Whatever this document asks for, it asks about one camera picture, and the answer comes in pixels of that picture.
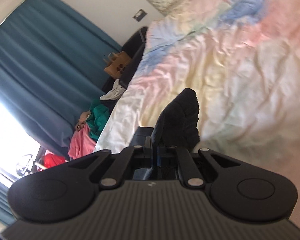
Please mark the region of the green garment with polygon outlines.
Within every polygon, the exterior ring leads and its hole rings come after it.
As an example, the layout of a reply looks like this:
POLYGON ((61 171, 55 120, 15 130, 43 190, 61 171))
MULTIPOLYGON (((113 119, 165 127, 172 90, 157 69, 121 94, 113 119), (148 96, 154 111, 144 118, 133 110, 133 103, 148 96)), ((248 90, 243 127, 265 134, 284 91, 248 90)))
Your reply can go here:
POLYGON ((86 119, 89 137, 97 142, 110 117, 109 108, 96 99, 91 103, 89 111, 90 115, 86 119))

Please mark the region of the brown paper bag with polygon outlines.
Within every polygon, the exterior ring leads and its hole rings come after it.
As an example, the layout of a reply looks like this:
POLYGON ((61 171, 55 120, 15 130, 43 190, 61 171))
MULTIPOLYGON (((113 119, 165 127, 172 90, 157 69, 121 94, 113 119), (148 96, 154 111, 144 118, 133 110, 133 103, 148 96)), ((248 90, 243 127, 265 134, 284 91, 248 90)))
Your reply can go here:
POLYGON ((104 61, 107 64, 104 71, 116 80, 121 77, 131 58, 125 51, 121 51, 119 53, 110 53, 108 59, 104 61))

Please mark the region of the pink garment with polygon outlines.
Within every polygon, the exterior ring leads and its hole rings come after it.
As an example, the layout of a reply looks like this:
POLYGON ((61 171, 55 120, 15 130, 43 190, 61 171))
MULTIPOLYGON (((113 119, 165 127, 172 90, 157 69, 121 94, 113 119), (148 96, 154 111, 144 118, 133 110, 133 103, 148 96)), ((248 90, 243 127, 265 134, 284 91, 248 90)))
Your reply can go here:
POLYGON ((78 159, 93 153, 96 142, 89 136, 89 126, 85 124, 80 131, 75 131, 71 141, 68 155, 71 159, 78 159))

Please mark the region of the wall socket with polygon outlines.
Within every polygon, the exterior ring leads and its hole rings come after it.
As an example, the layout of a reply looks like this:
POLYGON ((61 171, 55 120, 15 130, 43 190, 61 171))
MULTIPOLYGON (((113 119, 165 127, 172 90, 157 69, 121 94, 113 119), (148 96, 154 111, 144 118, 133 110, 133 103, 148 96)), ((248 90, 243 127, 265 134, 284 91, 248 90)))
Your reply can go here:
POLYGON ((147 12, 145 12, 143 9, 140 9, 134 16, 134 20, 137 22, 140 22, 145 16, 147 15, 147 12))

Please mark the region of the white cloth on chair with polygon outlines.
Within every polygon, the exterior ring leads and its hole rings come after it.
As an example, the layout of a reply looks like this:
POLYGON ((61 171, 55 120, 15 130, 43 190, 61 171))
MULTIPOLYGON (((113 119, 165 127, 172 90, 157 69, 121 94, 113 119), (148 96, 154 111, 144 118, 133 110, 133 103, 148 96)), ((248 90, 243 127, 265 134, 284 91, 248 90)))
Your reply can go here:
POLYGON ((101 101, 117 100, 121 98, 122 94, 126 91, 126 89, 120 85, 119 81, 119 79, 115 80, 112 89, 107 94, 104 94, 100 97, 101 101))

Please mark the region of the teal curtain right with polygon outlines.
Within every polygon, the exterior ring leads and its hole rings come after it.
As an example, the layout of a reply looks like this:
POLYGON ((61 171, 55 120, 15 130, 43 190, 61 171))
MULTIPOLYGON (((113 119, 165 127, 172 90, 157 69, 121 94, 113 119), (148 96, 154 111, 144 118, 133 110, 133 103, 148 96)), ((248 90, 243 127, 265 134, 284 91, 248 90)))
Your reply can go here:
POLYGON ((0 25, 0 101, 26 133, 67 156, 80 114, 103 94, 121 46, 60 0, 26 0, 0 25))

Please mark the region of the pastel bed sheet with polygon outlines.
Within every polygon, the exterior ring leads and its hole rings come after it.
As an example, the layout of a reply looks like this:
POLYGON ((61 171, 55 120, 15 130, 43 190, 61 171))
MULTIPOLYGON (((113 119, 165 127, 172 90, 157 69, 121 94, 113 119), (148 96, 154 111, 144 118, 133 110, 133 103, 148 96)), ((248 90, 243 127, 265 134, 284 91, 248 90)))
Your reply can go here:
POLYGON ((300 0, 186 0, 154 21, 95 148, 120 152, 184 88, 199 102, 197 148, 289 178, 300 227, 300 0))

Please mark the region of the black sweater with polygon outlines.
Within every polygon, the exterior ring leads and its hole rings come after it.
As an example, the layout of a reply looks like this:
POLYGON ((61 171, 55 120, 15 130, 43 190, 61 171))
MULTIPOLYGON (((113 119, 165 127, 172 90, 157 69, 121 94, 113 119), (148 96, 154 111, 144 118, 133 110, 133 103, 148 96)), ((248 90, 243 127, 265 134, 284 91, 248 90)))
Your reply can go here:
POLYGON ((153 166, 134 171, 134 180, 175 180, 176 168, 160 165, 158 148, 161 146, 184 147, 190 153, 199 142, 197 129, 199 105, 197 94, 185 88, 159 115, 154 127, 138 127, 130 145, 143 144, 145 137, 151 137, 153 166))

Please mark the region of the tan garment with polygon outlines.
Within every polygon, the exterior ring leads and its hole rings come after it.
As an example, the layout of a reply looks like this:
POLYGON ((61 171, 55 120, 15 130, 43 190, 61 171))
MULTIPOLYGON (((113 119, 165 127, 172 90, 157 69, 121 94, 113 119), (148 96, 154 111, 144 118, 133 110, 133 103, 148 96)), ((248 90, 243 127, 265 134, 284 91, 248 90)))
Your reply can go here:
POLYGON ((89 118, 90 115, 91 115, 90 111, 83 112, 80 115, 78 122, 75 126, 76 131, 80 131, 85 126, 86 120, 89 118))

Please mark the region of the red garment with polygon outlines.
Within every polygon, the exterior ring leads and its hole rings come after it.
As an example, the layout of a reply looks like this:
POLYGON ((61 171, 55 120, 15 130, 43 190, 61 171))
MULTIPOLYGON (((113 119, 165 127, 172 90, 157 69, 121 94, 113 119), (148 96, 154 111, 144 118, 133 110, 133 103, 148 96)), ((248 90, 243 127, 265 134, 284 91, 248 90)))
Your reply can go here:
POLYGON ((66 163, 66 159, 64 157, 48 153, 39 159, 38 168, 40 170, 46 170, 64 163, 66 163))

